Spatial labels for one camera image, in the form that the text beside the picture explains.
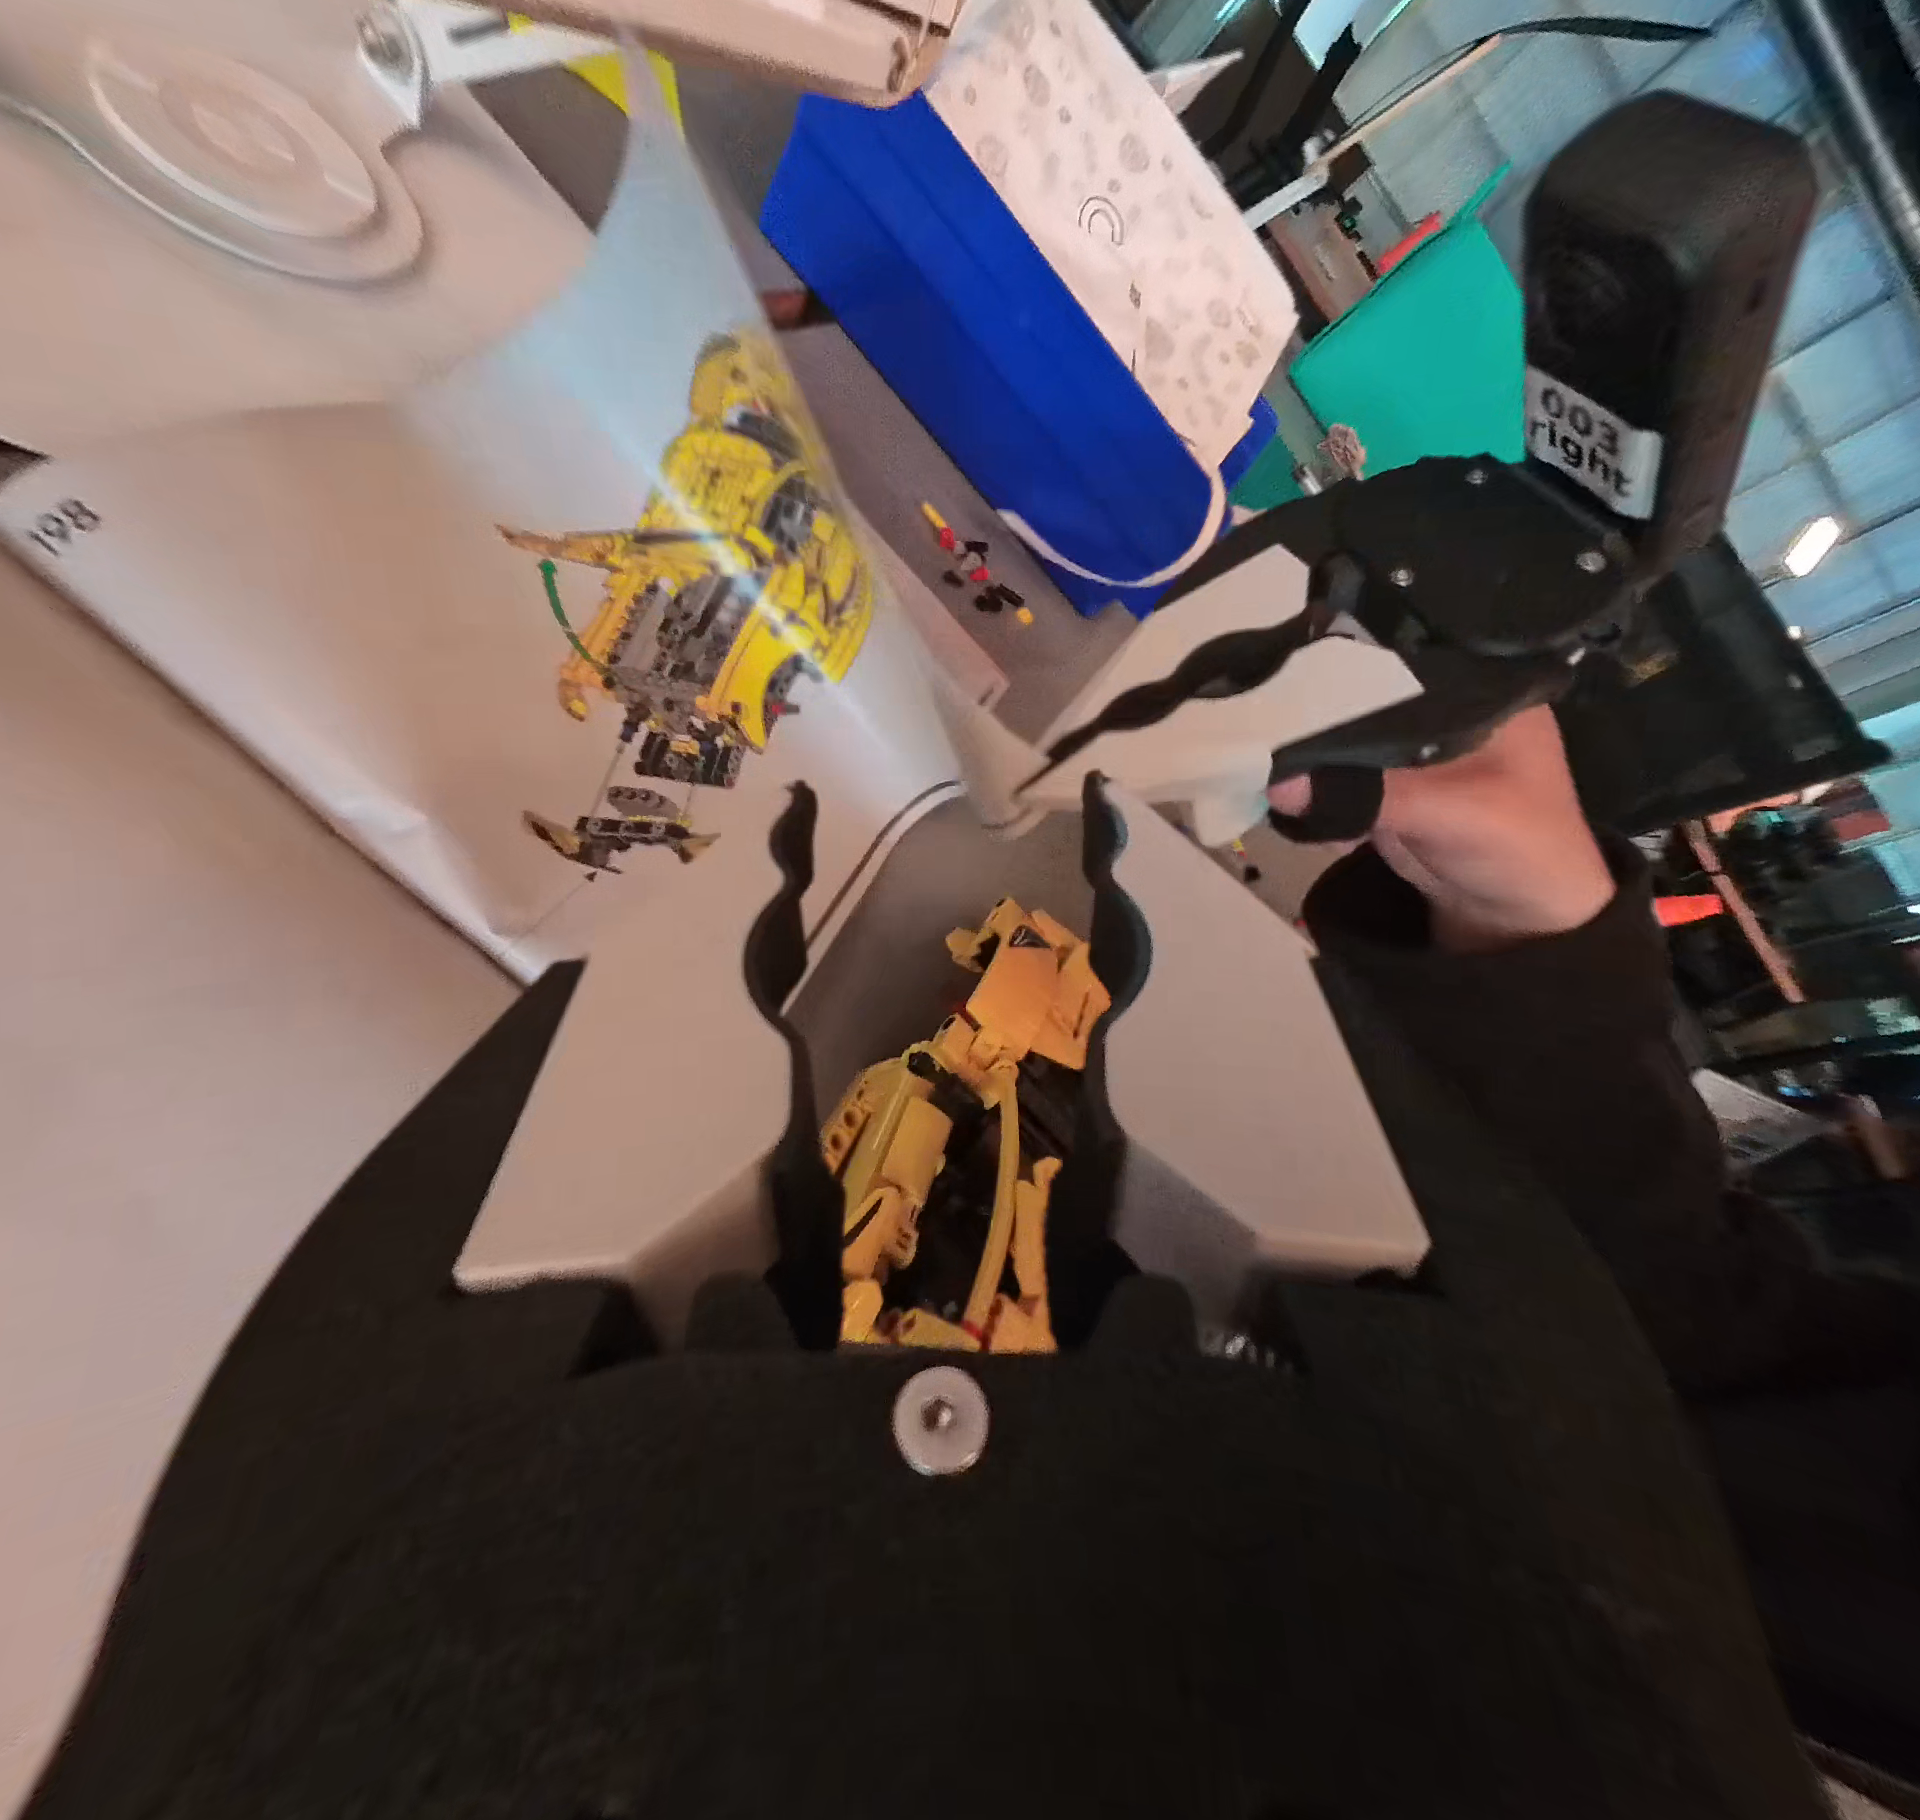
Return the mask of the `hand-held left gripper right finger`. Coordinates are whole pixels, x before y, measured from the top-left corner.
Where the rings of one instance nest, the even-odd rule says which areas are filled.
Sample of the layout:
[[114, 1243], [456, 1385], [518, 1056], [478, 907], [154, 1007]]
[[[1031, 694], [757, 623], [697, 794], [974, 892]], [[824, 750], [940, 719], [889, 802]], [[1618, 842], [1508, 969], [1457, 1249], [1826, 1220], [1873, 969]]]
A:
[[1119, 1262], [1202, 1327], [1258, 1330], [1283, 1282], [1415, 1282], [1430, 1233], [1308, 939], [1106, 776], [1080, 800], [1091, 1026], [1057, 1175], [1057, 1334]]

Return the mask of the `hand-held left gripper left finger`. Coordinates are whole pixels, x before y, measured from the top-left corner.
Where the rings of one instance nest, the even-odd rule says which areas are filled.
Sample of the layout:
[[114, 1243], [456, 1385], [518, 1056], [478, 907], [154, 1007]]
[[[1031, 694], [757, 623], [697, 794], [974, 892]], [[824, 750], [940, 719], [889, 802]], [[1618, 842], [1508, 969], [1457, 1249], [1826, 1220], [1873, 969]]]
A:
[[681, 898], [589, 945], [453, 1264], [461, 1290], [617, 1286], [675, 1346], [701, 1288], [741, 1276], [771, 1286], [800, 1346], [835, 1346], [842, 1193], [788, 1014], [817, 818], [793, 781]]

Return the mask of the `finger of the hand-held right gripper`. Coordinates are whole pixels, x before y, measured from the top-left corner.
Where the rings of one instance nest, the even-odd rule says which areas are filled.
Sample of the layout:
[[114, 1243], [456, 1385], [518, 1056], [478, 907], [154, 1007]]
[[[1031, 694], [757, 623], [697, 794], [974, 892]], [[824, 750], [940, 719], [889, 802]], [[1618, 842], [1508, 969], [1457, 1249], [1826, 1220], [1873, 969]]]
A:
[[1139, 727], [1163, 718], [1180, 698], [1229, 696], [1277, 672], [1283, 656], [1313, 641], [1304, 616], [1312, 600], [1312, 570], [1334, 546], [1334, 513], [1334, 493], [1324, 493], [1299, 497], [1235, 527], [1195, 567], [1192, 583], [1168, 589], [1168, 600], [1132, 629], [1049, 725], [1093, 688], [1127, 645], [1144, 644], [1150, 622], [1165, 616], [1209, 622], [1212, 631], [1202, 633], [1202, 645], [1172, 680], [1119, 698], [1084, 729]]
[[1145, 802], [1250, 802], [1264, 798], [1269, 764], [1318, 733], [1356, 724], [1422, 694], [1392, 650], [1336, 627], [1291, 647], [1276, 672], [1222, 696], [1181, 696], [1157, 722], [1107, 727], [1066, 759], [1054, 748], [1138, 690], [1160, 688], [1202, 647], [1209, 622], [1163, 616], [1045, 729], [1031, 773], [1033, 803], [1066, 803], [1086, 776]]

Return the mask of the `yellow brick car model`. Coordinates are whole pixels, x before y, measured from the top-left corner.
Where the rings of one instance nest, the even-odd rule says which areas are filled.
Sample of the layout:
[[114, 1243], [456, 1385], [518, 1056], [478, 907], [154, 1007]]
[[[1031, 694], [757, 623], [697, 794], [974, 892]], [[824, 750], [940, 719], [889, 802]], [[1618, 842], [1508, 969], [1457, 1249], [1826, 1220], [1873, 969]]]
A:
[[817, 1130], [842, 1204], [835, 1342], [1051, 1354], [1048, 1220], [1110, 992], [1084, 938], [1011, 898], [946, 949], [968, 990]]

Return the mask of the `person's right forearm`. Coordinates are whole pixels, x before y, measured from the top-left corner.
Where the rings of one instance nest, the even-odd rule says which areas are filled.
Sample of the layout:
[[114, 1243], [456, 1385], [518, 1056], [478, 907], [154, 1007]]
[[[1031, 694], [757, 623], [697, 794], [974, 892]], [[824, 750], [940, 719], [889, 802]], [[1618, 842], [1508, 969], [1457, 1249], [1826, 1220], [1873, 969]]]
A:
[[1643, 857], [1607, 831], [1597, 851], [1611, 893], [1591, 920], [1449, 952], [1425, 900], [1356, 848], [1308, 892], [1308, 935], [1548, 1186], [1684, 1396], [1915, 1387], [1915, 1290], [1829, 1270], [1731, 1184], [1673, 1035]]

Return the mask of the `grey desk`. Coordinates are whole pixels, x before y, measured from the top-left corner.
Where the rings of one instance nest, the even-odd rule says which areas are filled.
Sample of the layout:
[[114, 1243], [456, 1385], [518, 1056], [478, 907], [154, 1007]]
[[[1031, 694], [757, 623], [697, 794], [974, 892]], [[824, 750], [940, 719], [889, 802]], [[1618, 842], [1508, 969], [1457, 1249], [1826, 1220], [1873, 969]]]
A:
[[[1133, 617], [1107, 606], [1080, 616], [1042, 563], [998, 519], [972, 481], [927, 436], [898, 393], [832, 317], [757, 224], [771, 176], [791, 134], [800, 89], [692, 62], [674, 62], [687, 149], [708, 186], [731, 249], [776, 325], [806, 403], [826, 438], [835, 478], [880, 542], [925, 585], [1005, 676], [998, 711], [1013, 732], [1040, 732], [1122, 645]], [[625, 114], [566, 67], [541, 67], [473, 87], [475, 97], [540, 176], [593, 231], [612, 201], [627, 138]], [[986, 543], [993, 577], [1018, 589], [1033, 620], [989, 616], [943, 581], [943, 555], [921, 507]], [[1291, 845], [1266, 828], [1244, 834], [1241, 883], [1276, 913], [1297, 920], [1313, 880], [1341, 851]]]

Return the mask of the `person's right hand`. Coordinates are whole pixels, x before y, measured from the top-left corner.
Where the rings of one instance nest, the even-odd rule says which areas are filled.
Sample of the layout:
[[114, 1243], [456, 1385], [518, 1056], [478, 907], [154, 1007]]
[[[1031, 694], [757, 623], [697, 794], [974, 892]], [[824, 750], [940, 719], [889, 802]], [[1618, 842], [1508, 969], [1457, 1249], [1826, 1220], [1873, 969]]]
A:
[[1548, 705], [1452, 761], [1383, 776], [1362, 849], [1420, 902], [1417, 939], [1454, 957], [1575, 934], [1620, 893]]

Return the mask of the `cluster of small coloured pieces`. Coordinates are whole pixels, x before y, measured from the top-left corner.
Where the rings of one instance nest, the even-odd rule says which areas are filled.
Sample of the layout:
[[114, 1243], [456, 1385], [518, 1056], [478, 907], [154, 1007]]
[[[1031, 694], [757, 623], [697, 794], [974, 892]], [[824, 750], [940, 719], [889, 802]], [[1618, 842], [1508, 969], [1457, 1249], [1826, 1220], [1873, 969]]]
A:
[[991, 551], [981, 539], [955, 532], [946, 513], [925, 499], [919, 501], [919, 515], [943, 555], [942, 583], [961, 593], [981, 616], [1004, 616], [1018, 629], [1035, 625], [1035, 614], [1020, 589], [996, 575]]

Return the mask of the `green panel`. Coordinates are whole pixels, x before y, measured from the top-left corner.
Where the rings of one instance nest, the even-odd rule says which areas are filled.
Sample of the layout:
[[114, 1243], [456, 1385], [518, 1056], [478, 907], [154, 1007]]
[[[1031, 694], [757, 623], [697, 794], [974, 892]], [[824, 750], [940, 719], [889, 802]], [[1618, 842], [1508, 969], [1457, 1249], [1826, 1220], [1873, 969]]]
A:
[[1315, 325], [1286, 378], [1325, 432], [1347, 425], [1365, 478], [1432, 458], [1524, 458], [1524, 292], [1479, 209], [1500, 168], [1452, 213], [1430, 213], [1368, 278], [1332, 207], [1264, 226]]

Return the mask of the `blue plastic bin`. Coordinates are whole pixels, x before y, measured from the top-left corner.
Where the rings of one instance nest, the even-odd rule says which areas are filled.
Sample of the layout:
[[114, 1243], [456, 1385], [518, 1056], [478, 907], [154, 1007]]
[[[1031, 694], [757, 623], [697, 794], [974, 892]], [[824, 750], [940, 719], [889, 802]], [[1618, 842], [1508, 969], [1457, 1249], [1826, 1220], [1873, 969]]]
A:
[[1205, 472], [923, 95], [804, 93], [759, 228], [1082, 616], [1147, 616], [1280, 432]]

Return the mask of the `white patterned paper bag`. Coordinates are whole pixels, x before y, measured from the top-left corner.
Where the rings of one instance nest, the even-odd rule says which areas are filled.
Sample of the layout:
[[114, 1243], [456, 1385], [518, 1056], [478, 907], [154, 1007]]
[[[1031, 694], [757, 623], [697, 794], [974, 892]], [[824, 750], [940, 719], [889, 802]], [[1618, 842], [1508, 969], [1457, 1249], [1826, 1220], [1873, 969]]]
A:
[[1297, 324], [1283, 272], [1091, 0], [966, 0], [923, 97], [1202, 493], [1132, 573], [1061, 546], [1054, 515], [999, 512], [1075, 580], [1157, 591], [1229, 524], [1225, 463]]

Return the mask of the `open instruction booklet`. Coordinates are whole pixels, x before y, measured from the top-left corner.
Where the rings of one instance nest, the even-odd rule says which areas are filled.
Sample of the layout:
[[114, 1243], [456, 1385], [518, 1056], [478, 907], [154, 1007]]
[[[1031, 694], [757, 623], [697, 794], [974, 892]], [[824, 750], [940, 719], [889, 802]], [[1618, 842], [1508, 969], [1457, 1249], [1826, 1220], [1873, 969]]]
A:
[[396, 402], [214, 420], [56, 474], [103, 518], [52, 575], [276, 777], [504, 962], [522, 1001], [328, 1202], [208, 1385], [32, 1816], [369, 1816], [452, 1754], [405, 1711], [458, 1621], [555, 1675], [588, 1607], [563, 1402], [660, 1342], [617, 1286], [453, 1278], [593, 942], [819, 802], [808, 953], [996, 757], [1030, 751], [900, 606], [686, 138], [632, 59], [583, 269]]

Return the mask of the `yellow tape piece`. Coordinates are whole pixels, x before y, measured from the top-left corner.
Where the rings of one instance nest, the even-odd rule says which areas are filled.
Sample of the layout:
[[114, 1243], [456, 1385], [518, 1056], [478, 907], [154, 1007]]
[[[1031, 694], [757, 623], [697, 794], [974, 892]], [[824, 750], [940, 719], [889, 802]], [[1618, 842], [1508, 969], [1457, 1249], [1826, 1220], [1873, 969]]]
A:
[[647, 87], [652, 100], [660, 104], [675, 129], [686, 132], [680, 76], [675, 64], [667, 56], [652, 47], [640, 47], [625, 54], [599, 51], [568, 59], [566, 71], [571, 77], [582, 79], [623, 117], [632, 117], [637, 87], [629, 84], [629, 59], [644, 62], [644, 67], [652, 77], [652, 87]]

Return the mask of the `wooden document stand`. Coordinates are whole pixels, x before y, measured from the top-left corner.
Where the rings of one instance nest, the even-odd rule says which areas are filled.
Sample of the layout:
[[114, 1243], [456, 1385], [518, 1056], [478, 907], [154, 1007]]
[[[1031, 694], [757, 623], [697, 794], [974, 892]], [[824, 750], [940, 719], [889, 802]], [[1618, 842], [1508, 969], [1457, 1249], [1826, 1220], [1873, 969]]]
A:
[[4, 0], [4, 441], [376, 402], [506, 336], [589, 229], [482, 82], [650, 47], [889, 106], [959, 4]]

